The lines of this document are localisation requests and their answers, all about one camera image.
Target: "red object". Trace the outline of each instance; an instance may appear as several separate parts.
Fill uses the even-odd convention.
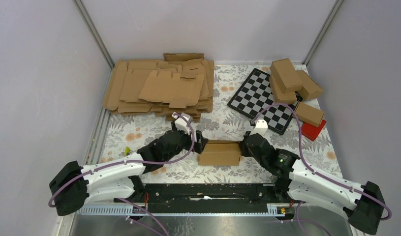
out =
[[[313,126],[309,123],[303,123],[302,125],[302,134],[306,138],[315,141],[317,136],[320,134],[320,131],[322,131],[323,127],[326,124],[326,120],[322,120],[321,124],[319,127]]]

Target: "cardboard box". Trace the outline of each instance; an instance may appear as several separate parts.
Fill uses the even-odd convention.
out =
[[[321,88],[304,70],[297,71],[297,74],[303,82],[303,87],[297,91],[297,93],[304,100],[312,100],[318,98],[322,94],[323,88]]]
[[[271,74],[280,86],[281,92],[299,91],[302,86],[302,80],[296,72],[290,59],[275,60],[270,66]]]
[[[201,166],[238,166],[241,159],[239,141],[209,140],[197,157]]]
[[[273,93],[274,102],[276,103],[294,104],[297,101],[295,92],[281,92],[281,89],[274,80],[273,75],[270,76],[270,88],[271,92]]]
[[[295,112],[299,120],[316,127],[319,127],[325,116],[325,112],[303,102],[299,102],[299,104],[297,104]]]

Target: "white wall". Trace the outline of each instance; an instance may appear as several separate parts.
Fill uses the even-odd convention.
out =
[[[0,0],[0,236],[48,236],[48,184],[82,162],[109,68],[72,1]]]
[[[377,235],[401,235],[401,0],[346,1],[309,72],[344,177],[380,186],[393,218]]]
[[[335,0],[83,0],[112,58],[303,61]]]

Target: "chessboard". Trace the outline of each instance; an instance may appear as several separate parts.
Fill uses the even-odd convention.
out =
[[[271,93],[270,75],[259,69],[253,69],[247,79],[228,102],[228,106],[235,111],[255,118],[257,114],[265,107],[274,103],[274,97]],[[293,110],[296,108],[302,97],[296,94],[297,101],[289,105]],[[263,119],[267,122],[268,128],[278,134],[284,134],[292,120],[292,113],[284,106],[272,107],[264,113]]]

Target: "floral tablecloth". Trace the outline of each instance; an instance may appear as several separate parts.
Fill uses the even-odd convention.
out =
[[[202,131],[204,137],[215,140],[242,140],[243,134],[252,130],[249,119],[226,104],[253,68],[270,72],[269,66],[263,65],[215,66],[213,112],[203,113],[200,122],[192,124],[194,129]],[[307,72],[304,65],[295,65],[295,68]],[[319,108],[316,99],[305,103]],[[137,150],[169,129],[171,122],[165,121],[164,117],[155,117],[154,114],[125,117],[120,114],[112,115],[99,162],[123,157],[126,146]],[[268,130],[265,138],[276,148],[299,153],[298,127],[294,119],[284,135]],[[304,137],[302,147],[304,157],[309,163],[342,177],[326,127],[314,142]],[[196,157],[197,154],[192,153],[180,162],[142,175],[141,180],[144,183],[269,183],[275,180],[253,158],[242,157],[239,166],[231,167],[199,166]]]

